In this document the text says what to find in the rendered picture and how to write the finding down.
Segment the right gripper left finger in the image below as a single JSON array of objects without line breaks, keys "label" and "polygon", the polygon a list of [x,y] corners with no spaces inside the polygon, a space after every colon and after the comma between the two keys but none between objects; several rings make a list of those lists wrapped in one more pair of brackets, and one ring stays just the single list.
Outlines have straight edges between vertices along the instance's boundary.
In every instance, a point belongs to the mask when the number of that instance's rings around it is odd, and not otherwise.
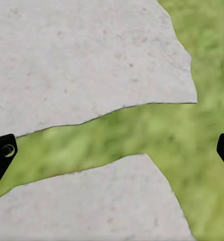
[{"label": "right gripper left finger", "polygon": [[17,143],[13,134],[0,137],[0,180],[14,159],[17,151]]}]

